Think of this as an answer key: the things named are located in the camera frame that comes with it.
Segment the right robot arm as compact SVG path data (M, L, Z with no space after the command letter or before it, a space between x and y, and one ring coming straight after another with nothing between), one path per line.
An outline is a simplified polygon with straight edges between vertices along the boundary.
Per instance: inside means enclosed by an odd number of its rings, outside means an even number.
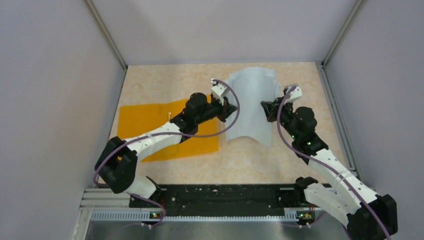
M380 195L348 170L316 133L317 120L310 107L293 108L291 102L261 101L266 120L278 122L292 139L287 146L330 184L328 190L312 177L296 180L293 200L309 203L338 220L352 240L389 240L399 230L397 203L389 194Z

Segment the orange plastic clip folder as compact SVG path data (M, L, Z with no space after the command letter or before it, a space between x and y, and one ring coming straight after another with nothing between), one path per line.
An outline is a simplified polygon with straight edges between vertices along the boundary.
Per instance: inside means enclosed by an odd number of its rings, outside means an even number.
M170 103L126 105L119 109L116 135L120 139L139 136L152 131L179 114L187 99ZM168 146L146 157L145 162L158 162L214 153L219 150L219 137L190 138L177 145Z

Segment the white paper sheets stack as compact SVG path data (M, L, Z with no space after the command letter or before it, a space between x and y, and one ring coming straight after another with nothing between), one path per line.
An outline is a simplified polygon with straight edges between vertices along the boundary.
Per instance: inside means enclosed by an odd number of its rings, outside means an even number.
M281 84L276 71L265 67L246 67L231 73L225 81L239 100L239 117L225 133L226 141L250 137L269 147L272 144L272 124L261 102L273 102L280 94Z

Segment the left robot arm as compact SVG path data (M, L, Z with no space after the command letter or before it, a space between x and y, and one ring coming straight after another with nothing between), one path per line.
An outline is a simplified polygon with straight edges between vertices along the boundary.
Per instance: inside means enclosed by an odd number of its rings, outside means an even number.
M200 124L214 118L224 123L238 110L239 105L231 104L226 96L208 100L205 94L196 92L184 109L164 125L132 138L111 138L94 166L95 176L113 193L137 195L147 206L154 207L160 202L160 187L151 178L136 175L139 162L169 146L196 138Z

